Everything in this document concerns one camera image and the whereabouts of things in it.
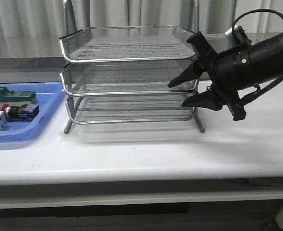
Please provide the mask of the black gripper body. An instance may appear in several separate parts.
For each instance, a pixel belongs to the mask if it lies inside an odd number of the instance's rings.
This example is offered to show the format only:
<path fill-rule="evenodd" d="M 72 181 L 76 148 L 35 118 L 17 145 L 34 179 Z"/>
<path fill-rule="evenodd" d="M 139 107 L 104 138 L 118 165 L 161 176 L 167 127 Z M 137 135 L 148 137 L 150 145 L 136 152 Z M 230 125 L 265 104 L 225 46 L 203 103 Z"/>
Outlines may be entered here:
<path fill-rule="evenodd" d="M 200 31 L 190 36 L 187 42 L 198 54 L 212 81 L 210 89 L 206 91 L 214 91 L 222 98 L 234 121 L 244 120 L 246 111 L 237 103 L 240 102 L 238 91 L 245 86 L 240 75 L 241 52 L 247 49 L 249 44 L 241 43 L 216 53 Z"/>

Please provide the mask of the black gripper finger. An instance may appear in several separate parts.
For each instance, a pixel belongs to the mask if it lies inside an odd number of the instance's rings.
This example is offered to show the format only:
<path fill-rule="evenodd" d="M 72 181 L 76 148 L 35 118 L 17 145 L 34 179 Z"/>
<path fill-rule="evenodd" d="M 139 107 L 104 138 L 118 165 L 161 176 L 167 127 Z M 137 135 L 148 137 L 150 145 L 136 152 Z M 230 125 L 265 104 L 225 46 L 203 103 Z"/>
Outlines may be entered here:
<path fill-rule="evenodd" d="M 204 91 L 186 98 L 182 103 L 182 107 L 198 107 L 219 111 L 225 104 L 216 92 Z"/>
<path fill-rule="evenodd" d="M 205 71 L 205 67 L 201 61 L 195 61 L 188 68 L 186 68 L 178 77 L 171 80 L 168 84 L 170 88 L 178 86 L 182 83 L 197 80 Z"/>

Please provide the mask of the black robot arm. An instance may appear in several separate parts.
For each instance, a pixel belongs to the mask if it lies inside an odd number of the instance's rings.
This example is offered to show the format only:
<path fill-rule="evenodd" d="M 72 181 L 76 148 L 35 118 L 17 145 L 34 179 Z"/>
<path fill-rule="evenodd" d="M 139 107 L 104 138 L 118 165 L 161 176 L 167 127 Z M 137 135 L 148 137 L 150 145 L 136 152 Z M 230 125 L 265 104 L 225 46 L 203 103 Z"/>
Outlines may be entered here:
<path fill-rule="evenodd" d="M 234 121 L 244 120 L 244 106 L 283 81 L 283 32 L 254 45 L 246 40 L 221 53 L 215 52 L 201 32 L 187 42 L 198 58 L 168 86 L 196 80 L 203 72 L 212 83 L 205 92 L 184 100 L 183 107 L 218 111 L 227 106 Z"/>

